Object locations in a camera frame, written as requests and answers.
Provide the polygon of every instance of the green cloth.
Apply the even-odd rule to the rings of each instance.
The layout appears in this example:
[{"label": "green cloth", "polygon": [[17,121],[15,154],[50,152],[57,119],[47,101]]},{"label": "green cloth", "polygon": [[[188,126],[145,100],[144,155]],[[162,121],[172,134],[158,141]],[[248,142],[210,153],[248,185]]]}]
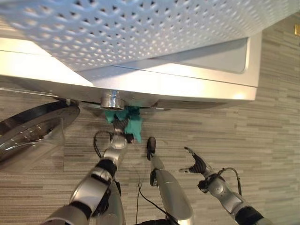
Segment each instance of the green cloth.
[{"label": "green cloth", "polygon": [[140,108],[135,106],[126,106],[122,111],[105,111],[105,117],[107,122],[112,123],[114,116],[117,116],[119,120],[128,118],[128,124],[125,127],[125,134],[133,134],[133,137],[140,143],[141,130],[142,130],[142,119],[140,117]]}]

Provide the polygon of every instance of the washing machine door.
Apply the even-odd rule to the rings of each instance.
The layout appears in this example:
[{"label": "washing machine door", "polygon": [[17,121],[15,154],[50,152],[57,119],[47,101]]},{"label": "washing machine door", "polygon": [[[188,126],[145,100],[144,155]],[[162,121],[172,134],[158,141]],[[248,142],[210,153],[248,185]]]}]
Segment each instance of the washing machine door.
[{"label": "washing machine door", "polygon": [[76,105],[53,102],[0,122],[0,172],[23,173],[64,144],[64,128],[78,116]]}]

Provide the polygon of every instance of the perforated metal panel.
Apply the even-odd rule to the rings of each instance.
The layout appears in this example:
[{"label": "perforated metal panel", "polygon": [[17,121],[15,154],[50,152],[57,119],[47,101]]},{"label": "perforated metal panel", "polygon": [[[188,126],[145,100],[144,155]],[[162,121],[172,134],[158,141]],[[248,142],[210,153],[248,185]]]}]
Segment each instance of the perforated metal panel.
[{"label": "perforated metal panel", "polygon": [[300,0],[30,0],[0,13],[74,71],[251,36]]}]

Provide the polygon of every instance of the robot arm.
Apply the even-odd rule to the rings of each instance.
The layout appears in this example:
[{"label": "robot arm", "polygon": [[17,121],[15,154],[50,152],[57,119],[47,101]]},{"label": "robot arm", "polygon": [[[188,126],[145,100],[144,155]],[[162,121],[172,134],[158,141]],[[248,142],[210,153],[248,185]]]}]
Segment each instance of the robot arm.
[{"label": "robot arm", "polygon": [[[125,137],[115,134],[103,158],[76,187],[70,198],[70,204],[56,210],[41,225],[88,225],[90,217],[99,216],[107,211],[111,192],[112,195],[116,195],[114,174],[126,151]],[[117,217],[124,218],[122,205],[117,208],[120,208]]]},{"label": "robot arm", "polygon": [[239,225],[272,225],[268,219],[250,206],[241,195],[233,192],[220,174],[215,173],[203,158],[196,155],[190,148],[185,147],[185,149],[192,154],[195,165],[181,169],[180,172],[201,173],[205,180],[199,182],[199,189],[204,193],[210,192],[212,196],[217,198],[223,208]]}]

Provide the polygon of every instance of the black cable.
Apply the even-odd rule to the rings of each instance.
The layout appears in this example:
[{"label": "black cable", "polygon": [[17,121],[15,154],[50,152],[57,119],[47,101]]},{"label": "black cable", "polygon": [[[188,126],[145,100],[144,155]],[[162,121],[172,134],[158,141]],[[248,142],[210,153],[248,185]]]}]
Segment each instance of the black cable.
[{"label": "black cable", "polygon": [[137,198],[136,198],[136,216],[135,216],[135,224],[137,224],[137,214],[138,214],[138,210],[139,210],[139,196],[140,196],[140,191],[138,191],[137,193]]},{"label": "black cable", "polygon": [[103,132],[103,131],[97,131],[94,135],[94,139],[93,139],[93,145],[94,145],[94,150],[95,152],[97,153],[97,155],[99,156],[99,158],[101,158],[101,153],[100,153],[100,150],[98,149],[98,146],[97,146],[97,134],[99,134],[100,132]]},{"label": "black cable", "polygon": [[214,179],[216,179],[216,178],[218,178],[219,176],[221,176],[221,174],[222,174],[224,171],[226,171],[226,170],[232,170],[232,171],[235,172],[236,179],[237,179],[237,181],[238,181],[238,190],[239,190],[239,194],[242,195],[242,187],[241,187],[241,184],[240,184],[240,177],[239,177],[238,172],[237,172],[234,168],[232,168],[232,167],[223,168],[222,170],[220,170],[220,171],[217,173],[217,176],[216,176]]},{"label": "black cable", "polygon": [[100,134],[100,133],[107,133],[109,134],[109,137],[112,138],[112,133],[111,132],[108,132],[108,131],[103,131],[103,130],[99,130],[95,133],[94,135],[94,138],[93,138],[93,146],[94,146],[94,150],[96,152],[96,154],[99,156],[99,158],[102,158],[102,155],[100,153],[100,150],[97,146],[97,135]]},{"label": "black cable", "polygon": [[149,199],[147,199],[147,198],[141,193],[141,187],[140,187],[140,185],[137,184],[137,186],[139,187],[139,193],[141,194],[141,196],[142,196],[146,201],[150,202],[150,203],[151,203],[152,205],[154,205],[157,209],[159,209],[159,210],[162,211],[164,214],[166,214],[166,216],[168,216],[169,219],[171,219],[176,225],[180,225],[180,224],[176,221],[175,217],[173,217],[170,213],[164,211],[162,208],[158,207],[154,202],[152,202],[152,201],[150,201]]}]

